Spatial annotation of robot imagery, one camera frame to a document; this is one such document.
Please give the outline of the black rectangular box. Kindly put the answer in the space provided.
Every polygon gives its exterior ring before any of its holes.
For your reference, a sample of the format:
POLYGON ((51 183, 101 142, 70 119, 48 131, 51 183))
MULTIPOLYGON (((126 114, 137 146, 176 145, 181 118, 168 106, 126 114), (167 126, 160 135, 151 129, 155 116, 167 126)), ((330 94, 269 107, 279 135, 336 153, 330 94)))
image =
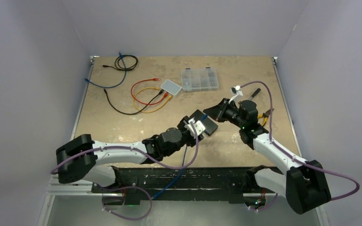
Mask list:
POLYGON ((218 129, 218 125, 211 120, 207 114, 203 113, 200 110, 196 110, 191 116, 189 116, 190 119, 200 120, 202 124, 205 126, 205 134, 210 137, 212 134, 216 132, 218 129))

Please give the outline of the white network switch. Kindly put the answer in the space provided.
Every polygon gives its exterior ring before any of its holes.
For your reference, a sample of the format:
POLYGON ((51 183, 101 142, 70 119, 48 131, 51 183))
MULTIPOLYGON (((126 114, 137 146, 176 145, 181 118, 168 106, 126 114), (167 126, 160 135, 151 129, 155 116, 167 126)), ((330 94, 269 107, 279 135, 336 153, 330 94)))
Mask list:
POLYGON ((177 83, 171 80, 165 80, 161 84, 160 88, 166 91, 167 93, 171 94, 172 96, 176 96, 181 91, 182 86, 178 85, 177 83))

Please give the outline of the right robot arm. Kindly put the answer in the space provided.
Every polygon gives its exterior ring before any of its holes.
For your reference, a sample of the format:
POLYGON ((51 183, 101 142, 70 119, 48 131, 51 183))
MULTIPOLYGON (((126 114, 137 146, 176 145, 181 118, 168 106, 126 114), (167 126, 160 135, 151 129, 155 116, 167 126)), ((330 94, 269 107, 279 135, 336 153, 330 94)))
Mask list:
POLYGON ((251 169, 246 178, 246 186, 250 191, 269 189, 286 198, 297 214, 304 214, 331 201, 322 165, 316 160, 307 161, 295 155, 271 138, 270 132, 258 122, 256 103, 243 100, 236 105, 234 101, 225 98, 203 112, 216 122, 228 121, 238 126, 243 143, 265 156, 279 169, 279 172, 263 166, 251 169))

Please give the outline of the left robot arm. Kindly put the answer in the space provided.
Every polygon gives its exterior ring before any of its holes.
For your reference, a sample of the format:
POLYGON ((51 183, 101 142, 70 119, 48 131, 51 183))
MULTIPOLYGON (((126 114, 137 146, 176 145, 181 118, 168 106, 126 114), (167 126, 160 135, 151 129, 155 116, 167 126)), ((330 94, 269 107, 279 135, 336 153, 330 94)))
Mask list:
POLYGON ((51 171, 61 184, 86 180, 115 193, 122 180, 110 163, 153 164, 169 168, 162 163, 164 157, 184 146, 198 148, 206 130, 201 120, 184 117, 176 128, 134 143, 104 143, 82 134, 56 150, 57 166, 51 171))

